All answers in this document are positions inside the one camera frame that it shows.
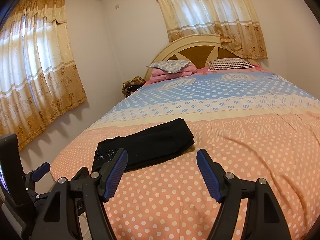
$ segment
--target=metal screw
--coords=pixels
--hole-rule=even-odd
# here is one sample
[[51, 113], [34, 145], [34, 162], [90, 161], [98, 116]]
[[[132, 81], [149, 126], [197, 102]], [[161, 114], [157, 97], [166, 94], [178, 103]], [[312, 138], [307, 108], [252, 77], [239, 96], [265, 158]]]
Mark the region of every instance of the metal screw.
[[100, 174], [98, 172], [93, 172], [91, 173], [90, 177], [93, 178], [93, 179], [96, 179], [97, 177], [99, 177]]
[[267, 181], [264, 178], [260, 178], [258, 181], [262, 185], [267, 183]]
[[226, 173], [226, 177], [227, 177], [228, 179], [233, 179], [235, 176], [234, 176], [233, 173], [227, 172], [227, 173]]
[[58, 179], [58, 182], [59, 182], [60, 184], [63, 184], [63, 183], [66, 182], [66, 178], [65, 178], [65, 177], [62, 177], [62, 178]]

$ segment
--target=wall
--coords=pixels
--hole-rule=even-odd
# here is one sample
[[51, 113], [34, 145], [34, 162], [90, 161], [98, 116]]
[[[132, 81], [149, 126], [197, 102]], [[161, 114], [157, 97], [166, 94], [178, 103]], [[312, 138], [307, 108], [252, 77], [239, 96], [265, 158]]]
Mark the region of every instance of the wall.
[[[102, 3], [66, 0], [66, 10], [71, 48], [88, 101], [59, 117], [20, 153], [25, 172], [51, 163], [60, 150], [123, 99]], [[47, 174], [36, 183], [36, 191], [47, 192], [52, 185]]]
[[[123, 79], [145, 66], [168, 44], [156, 0], [103, 0]], [[261, 65], [320, 98], [320, 25], [303, 0], [252, 0], [268, 52]]]
[[169, 44], [156, 0], [103, 0], [123, 82], [144, 77], [155, 56]]

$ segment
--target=wooden headboard panel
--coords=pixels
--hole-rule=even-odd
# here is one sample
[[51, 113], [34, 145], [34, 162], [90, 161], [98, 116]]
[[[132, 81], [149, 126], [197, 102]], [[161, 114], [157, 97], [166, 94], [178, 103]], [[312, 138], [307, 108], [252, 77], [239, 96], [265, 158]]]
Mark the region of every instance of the wooden headboard panel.
[[[188, 59], [200, 69], [209, 67], [208, 61], [228, 57], [239, 58], [221, 46], [219, 35], [194, 34], [170, 43], [156, 56], [152, 63], [163, 60]], [[152, 69], [147, 70], [145, 80], [149, 80], [151, 72]]]

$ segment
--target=polka dot bedsheet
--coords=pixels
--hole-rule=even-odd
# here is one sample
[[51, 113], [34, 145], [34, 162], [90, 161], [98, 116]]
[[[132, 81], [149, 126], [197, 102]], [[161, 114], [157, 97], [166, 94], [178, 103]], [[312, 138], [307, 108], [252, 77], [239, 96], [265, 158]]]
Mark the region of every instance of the polka dot bedsheet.
[[[91, 170], [100, 141], [178, 117], [195, 144], [180, 157], [123, 174], [105, 204], [118, 239], [207, 238], [220, 205], [196, 164], [200, 148], [240, 179], [265, 178], [292, 238], [303, 238], [320, 214], [320, 102], [275, 74], [212, 73], [140, 88], [62, 150], [51, 174], [71, 179], [82, 166]], [[241, 237], [246, 208], [242, 200], [233, 240]]]

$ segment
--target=curtain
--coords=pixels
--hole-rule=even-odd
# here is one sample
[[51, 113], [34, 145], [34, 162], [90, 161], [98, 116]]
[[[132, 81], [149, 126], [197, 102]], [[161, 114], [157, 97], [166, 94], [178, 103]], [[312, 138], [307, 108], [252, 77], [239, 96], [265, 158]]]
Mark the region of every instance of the curtain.
[[242, 58], [268, 58], [258, 17], [250, 0], [157, 0], [169, 41], [219, 34], [221, 45]]
[[16, 133], [21, 151], [86, 100], [64, 0], [21, 0], [0, 32], [0, 135]]

